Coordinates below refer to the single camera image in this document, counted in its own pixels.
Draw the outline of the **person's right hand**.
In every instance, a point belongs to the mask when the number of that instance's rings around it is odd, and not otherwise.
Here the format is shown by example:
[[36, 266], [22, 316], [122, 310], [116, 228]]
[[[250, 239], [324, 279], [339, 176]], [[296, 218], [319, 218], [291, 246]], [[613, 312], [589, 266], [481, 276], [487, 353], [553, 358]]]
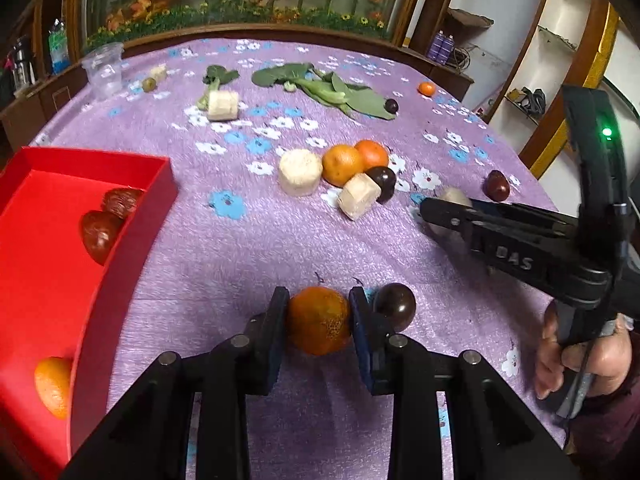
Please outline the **person's right hand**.
[[[558, 341], [558, 316], [554, 304], [544, 312], [535, 367], [535, 392], [539, 400], [557, 392], [564, 382], [564, 370], [578, 372], [586, 356], [586, 344], [562, 348]], [[632, 345], [625, 315], [617, 315], [612, 335], [593, 344], [585, 371], [593, 376], [588, 396], [608, 396], [626, 379], [632, 361]]]

